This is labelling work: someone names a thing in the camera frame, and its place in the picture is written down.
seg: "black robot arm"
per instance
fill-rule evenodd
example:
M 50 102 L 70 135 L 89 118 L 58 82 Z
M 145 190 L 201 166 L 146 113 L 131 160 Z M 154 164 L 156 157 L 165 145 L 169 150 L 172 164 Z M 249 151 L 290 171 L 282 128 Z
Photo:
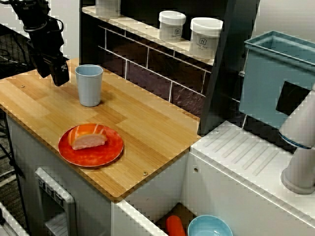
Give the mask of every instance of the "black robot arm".
M 68 66 L 60 47 L 64 44 L 61 32 L 63 23 L 48 16 L 50 8 L 46 0 L 8 0 L 24 24 L 24 31 L 30 36 L 28 49 L 31 59 L 41 77 L 52 75 L 56 86 L 69 81 Z

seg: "wooden board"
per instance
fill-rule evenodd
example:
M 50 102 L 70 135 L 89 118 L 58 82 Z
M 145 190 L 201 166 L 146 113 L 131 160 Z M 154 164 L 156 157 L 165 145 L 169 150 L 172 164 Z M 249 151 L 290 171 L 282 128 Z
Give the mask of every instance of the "wooden board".
M 106 69 L 101 103 L 80 105 L 74 72 L 78 59 L 68 66 L 70 81 L 61 87 L 36 70 L 0 80 L 0 108 L 59 158 L 58 141 L 74 126 L 92 122 L 116 130 L 125 144 L 117 161 L 96 169 L 69 164 L 109 199 L 125 198 L 200 138 L 198 117 Z

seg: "orange plate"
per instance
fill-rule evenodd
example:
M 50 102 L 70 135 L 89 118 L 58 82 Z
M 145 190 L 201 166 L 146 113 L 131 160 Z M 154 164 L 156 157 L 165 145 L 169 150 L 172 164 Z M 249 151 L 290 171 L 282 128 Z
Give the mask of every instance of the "orange plate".
M 123 151 L 124 142 L 120 135 L 115 130 L 106 126 L 104 126 L 104 129 L 107 141 L 104 145 L 73 150 L 68 143 L 68 134 L 72 129 L 65 132 L 61 137 L 58 149 L 60 155 L 74 165 L 82 167 L 101 166 L 116 159 Z

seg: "light blue bowl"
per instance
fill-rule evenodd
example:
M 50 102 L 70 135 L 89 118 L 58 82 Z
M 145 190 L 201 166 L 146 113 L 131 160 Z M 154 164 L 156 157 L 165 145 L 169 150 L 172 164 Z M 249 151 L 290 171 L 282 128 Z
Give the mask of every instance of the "light blue bowl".
M 233 236 L 230 227 L 211 215 L 194 218 L 188 226 L 188 236 Z

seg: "white jar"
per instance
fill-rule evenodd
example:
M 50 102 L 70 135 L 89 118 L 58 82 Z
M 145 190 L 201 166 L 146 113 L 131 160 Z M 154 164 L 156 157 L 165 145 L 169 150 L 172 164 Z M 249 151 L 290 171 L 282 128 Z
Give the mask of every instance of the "white jar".
M 214 18 L 193 18 L 189 52 L 199 58 L 214 59 L 222 25 L 223 21 Z
M 105 19 L 120 17 L 121 0 L 96 0 L 96 15 Z
M 159 38 L 165 42 L 179 42 L 182 38 L 183 25 L 186 16 L 177 11 L 162 11 L 159 13 Z

